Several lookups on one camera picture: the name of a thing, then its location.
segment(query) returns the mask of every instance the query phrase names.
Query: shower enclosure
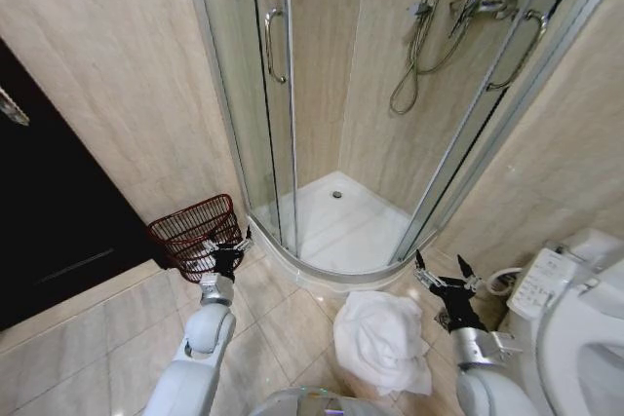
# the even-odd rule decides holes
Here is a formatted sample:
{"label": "shower enclosure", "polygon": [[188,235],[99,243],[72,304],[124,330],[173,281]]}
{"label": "shower enclosure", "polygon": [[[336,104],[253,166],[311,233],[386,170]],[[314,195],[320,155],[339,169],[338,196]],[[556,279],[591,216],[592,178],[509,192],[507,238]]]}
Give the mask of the shower enclosure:
{"label": "shower enclosure", "polygon": [[314,277],[390,278],[564,1],[194,0],[257,232]]}

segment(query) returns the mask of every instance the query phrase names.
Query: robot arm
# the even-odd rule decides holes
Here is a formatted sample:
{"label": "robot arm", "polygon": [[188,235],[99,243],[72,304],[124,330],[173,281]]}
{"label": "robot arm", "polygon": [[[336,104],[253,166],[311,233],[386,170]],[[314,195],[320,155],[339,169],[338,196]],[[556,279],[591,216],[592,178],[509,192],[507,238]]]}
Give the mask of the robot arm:
{"label": "robot arm", "polygon": [[[231,290],[232,281],[220,274],[212,274],[210,281],[224,290],[228,290],[229,283]],[[222,303],[229,301],[231,304],[231,296],[228,299],[222,295],[217,300],[217,295],[217,289],[213,289],[212,299],[206,299],[203,294],[203,307],[186,323],[174,360],[158,381],[144,415],[210,414],[219,368],[236,325],[236,318],[228,305]]]}
{"label": "robot arm", "polygon": [[464,279],[438,277],[426,269],[417,251],[414,275],[445,303],[459,367],[457,399],[461,409],[467,416],[539,416],[527,394],[500,372],[506,356],[521,350],[511,335],[488,332],[470,304],[480,279],[461,256],[457,255],[457,261]]}

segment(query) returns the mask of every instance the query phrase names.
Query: black door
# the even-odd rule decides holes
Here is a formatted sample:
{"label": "black door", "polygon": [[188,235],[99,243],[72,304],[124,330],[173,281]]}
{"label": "black door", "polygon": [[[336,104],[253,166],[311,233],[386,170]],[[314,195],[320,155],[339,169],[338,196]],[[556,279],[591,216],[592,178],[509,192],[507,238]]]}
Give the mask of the black door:
{"label": "black door", "polygon": [[5,328],[151,258],[145,226],[4,42],[0,113]]}

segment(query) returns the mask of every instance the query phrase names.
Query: red wire basket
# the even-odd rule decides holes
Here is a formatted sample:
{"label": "red wire basket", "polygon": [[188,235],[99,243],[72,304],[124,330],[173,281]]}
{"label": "red wire basket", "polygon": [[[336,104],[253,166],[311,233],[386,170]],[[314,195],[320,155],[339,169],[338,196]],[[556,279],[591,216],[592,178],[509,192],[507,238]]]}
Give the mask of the red wire basket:
{"label": "red wire basket", "polygon": [[[227,194],[157,219],[147,226],[147,231],[182,276],[193,283],[198,283],[202,274],[215,268],[215,260],[208,255],[204,241],[238,244],[243,240],[232,198]],[[238,267],[241,260],[237,259],[233,268]]]}

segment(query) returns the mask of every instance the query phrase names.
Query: white hose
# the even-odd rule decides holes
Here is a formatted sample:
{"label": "white hose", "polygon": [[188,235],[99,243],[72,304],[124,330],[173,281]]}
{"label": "white hose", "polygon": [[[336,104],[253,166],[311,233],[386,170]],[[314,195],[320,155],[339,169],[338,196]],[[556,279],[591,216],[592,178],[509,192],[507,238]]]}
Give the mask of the white hose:
{"label": "white hose", "polygon": [[504,268],[502,270],[498,270],[496,273],[494,273],[493,275],[491,275],[487,281],[486,281],[486,289],[487,292],[489,292],[490,294],[494,295],[494,296],[506,296],[509,293],[511,293],[512,289],[514,288],[514,283],[511,282],[509,283],[509,285],[504,288],[504,289],[496,289],[494,288],[494,282],[496,282],[500,277],[504,276],[504,275],[517,275],[520,272],[522,272],[523,269],[519,268],[519,267],[512,267],[512,268]]}

